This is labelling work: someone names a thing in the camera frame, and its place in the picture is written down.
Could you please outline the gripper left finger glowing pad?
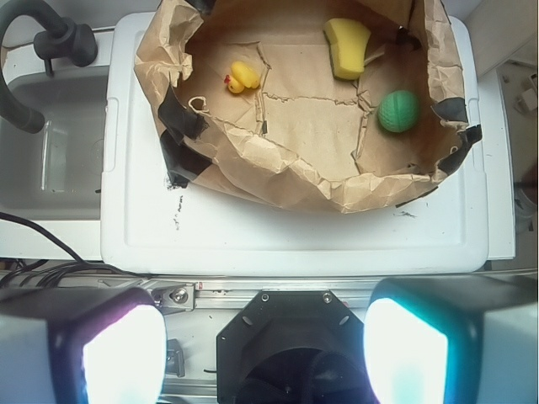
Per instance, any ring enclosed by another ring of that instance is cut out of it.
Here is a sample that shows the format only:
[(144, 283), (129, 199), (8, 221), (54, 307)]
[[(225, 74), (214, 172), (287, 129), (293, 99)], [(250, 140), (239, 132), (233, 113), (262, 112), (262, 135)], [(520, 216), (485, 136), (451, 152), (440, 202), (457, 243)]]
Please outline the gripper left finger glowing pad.
[(1, 291), (3, 403), (155, 403), (167, 332), (143, 289)]

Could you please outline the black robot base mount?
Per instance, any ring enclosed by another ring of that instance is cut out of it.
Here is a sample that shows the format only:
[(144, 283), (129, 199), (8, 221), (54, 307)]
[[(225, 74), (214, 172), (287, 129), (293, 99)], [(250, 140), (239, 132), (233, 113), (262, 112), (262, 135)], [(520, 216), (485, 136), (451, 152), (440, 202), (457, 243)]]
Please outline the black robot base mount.
[(216, 337), (220, 403), (375, 403), (363, 322), (329, 290), (261, 291)]

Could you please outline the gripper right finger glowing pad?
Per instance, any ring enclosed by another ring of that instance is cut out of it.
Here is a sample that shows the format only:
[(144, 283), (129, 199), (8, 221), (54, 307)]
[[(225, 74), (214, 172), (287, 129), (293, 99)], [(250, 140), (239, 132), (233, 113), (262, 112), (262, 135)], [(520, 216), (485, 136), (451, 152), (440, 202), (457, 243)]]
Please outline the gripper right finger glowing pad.
[(363, 353), (380, 403), (536, 403), (537, 279), (383, 279), (366, 310)]

